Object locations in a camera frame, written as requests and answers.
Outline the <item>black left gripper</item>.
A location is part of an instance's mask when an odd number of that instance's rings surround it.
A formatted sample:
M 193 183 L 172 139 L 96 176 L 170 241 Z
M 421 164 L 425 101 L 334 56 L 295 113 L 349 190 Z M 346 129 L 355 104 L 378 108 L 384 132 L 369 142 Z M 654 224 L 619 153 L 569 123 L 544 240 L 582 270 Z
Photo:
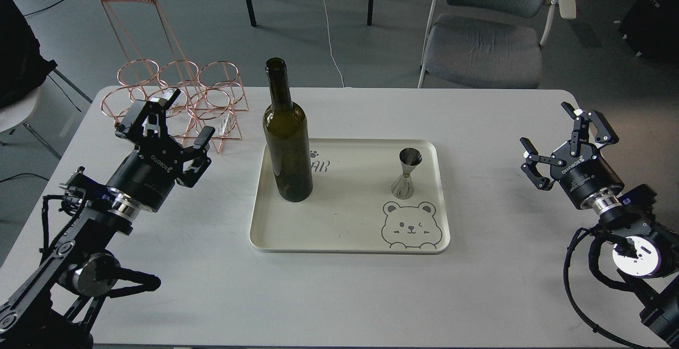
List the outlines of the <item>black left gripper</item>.
M 192 188 L 211 165 L 207 151 L 215 129 L 205 126 L 191 147 L 183 148 L 167 128 L 167 111 L 180 95 L 170 88 L 148 100 L 135 100 L 121 122 L 116 137 L 136 146 L 107 187 L 126 194 L 151 212 L 157 212 L 176 183 Z M 183 171 L 184 163 L 190 163 Z

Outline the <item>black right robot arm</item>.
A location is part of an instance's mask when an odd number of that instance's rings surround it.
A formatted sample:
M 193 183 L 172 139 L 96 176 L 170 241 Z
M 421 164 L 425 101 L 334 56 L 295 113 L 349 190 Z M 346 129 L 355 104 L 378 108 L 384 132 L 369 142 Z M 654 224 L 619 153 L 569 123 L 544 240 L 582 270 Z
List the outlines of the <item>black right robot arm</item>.
M 563 264 L 563 285 L 575 313 L 592 330 L 611 341 L 636 348 L 637 344 L 611 334 L 592 321 L 575 302 L 570 286 L 572 255 L 584 238 L 593 238 L 588 252 L 591 274 L 608 288 L 633 293 L 643 305 L 640 321 L 672 348 L 678 343 L 677 279 L 655 291 L 648 279 L 677 274 L 677 233 L 657 222 L 653 212 L 656 192 L 646 184 L 623 193 L 624 184 L 605 161 L 600 149 L 619 137 L 597 110 L 562 108 L 573 120 L 570 138 L 551 155 L 538 153 L 527 138 L 521 169 L 540 190 L 562 187 L 580 210 L 594 210 L 598 221 L 580 228 L 572 237 Z

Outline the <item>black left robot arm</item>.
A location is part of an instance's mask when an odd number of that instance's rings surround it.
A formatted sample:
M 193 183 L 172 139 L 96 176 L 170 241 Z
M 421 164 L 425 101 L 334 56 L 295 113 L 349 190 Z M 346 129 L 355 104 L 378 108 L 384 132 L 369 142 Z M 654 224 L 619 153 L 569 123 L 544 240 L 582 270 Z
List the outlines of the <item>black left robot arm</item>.
M 62 184 L 57 199 L 71 219 L 53 240 L 44 236 L 39 267 L 2 305 L 2 348 L 91 348 L 106 299 L 160 286 L 157 276 L 121 267 L 107 245 L 116 233 L 131 233 L 139 211 L 158 211 L 176 184 L 193 187 L 211 164 L 213 127 L 189 147 L 168 134 L 167 112 L 179 96 L 169 89 L 134 101 L 116 125 L 134 151 L 108 183 L 78 168 Z

